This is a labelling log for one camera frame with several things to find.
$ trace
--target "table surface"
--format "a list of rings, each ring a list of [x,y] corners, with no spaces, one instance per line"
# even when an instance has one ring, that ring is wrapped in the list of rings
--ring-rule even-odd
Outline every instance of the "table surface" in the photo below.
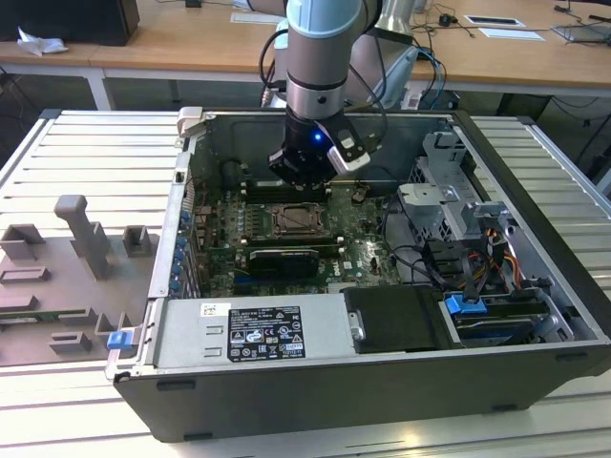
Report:
[[[437,30],[432,38],[437,57],[448,69],[448,80],[488,84],[529,84],[586,88],[611,88],[611,50],[603,45],[566,44],[552,25],[575,24],[566,14],[553,11],[550,0],[452,0],[460,24],[464,14],[515,17],[526,28],[544,29],[545,41],[487,38],[477,29],[471,38],[460,28]],[[187,9],[184,3],[138,0],[140,24],[126,47],[71,44],[69,52],[36,57],[14,43],[0,43],[0,62],[45,65],[81,65],[101,68],[190,70],[253,73],[264,41],[274,31],[266,24],[230,22],[235,10],[220,5]],[[573,3],[573,12],[588,22],[588,14],[611,15],[611,9]],[[429,20],[439,11],[433,7]],[[416,14],[413,24],[427,20]],[[415,30],[422,46],[427,34]],[[429,79],[431,66],[418,62],[413,79]]]

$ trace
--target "aluminum profile table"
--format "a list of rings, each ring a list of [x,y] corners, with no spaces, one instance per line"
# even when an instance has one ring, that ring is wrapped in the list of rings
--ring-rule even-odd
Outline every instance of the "aluminum profile table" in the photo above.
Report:
[[[52,218],[54,198],[75,192],[87,196],[107,232],[126,221],[158,231],[179,151],[175,119],[164,112],[63,112],[39,120],[0,173],[0,228],[36,218],[45,237],[66,235]],[[514,118],[474,120],[599,284],[608,285],[611,264],[601,254],[611,245],[608,202],[536,127]],[[611,456],[611,371],[572,381],[526,411],[167,445],[122,401],[104,365],[0,368],[0,456]]]
[[[537,126],[474,117],[524,189],[611,299],[611,203]],[[482,170],[475,175],[499,199]]]

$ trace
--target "white paper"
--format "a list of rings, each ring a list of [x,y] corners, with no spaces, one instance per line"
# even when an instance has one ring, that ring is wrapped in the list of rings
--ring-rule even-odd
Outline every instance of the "white paper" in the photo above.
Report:
[[[272,14],[260,14],[258,12],[234,12],[231,14],[231,22],[246,24],[278,24],[284,20],[281,16]]]
[[[514,31],[511,29],[487,29],[480,27],[481,31],[488,38],[510,38],[512,40],[535,40],[545,41],[541,35],[535,31]]]
[[[226,317],[229,315],[231,302],[204,302],[200,306],[200,316]]]
[[[59,38],[38,38],[37,36],[29,35],[19,28],[20,38],[17,40],[17,45],[27,52],[36,54],[41,57],[43,52],[64,52],[68,48]]]

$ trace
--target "black plastic cover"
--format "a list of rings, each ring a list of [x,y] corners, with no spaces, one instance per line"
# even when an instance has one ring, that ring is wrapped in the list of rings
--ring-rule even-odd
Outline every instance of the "black plastic cover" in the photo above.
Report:
[[[357,353],[430,351],[452,348],[441,314],[441,293],[430,286],[392,285],[344,291],[348,313],[360,315],[365,339]]]

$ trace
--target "sticker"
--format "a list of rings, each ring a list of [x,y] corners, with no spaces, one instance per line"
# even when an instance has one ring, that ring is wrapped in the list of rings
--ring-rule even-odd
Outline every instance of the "sticker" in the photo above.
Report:
[[[0,320],[0,324],[23,324],[23,323],[38,323],[38,320],[32,318],[5,318]]]
[[[305,358],[300,307],[227,308],[232,363]]]
[[[201,317],[226,317],[229,315],[231,302],[204,302],[200,307]]]

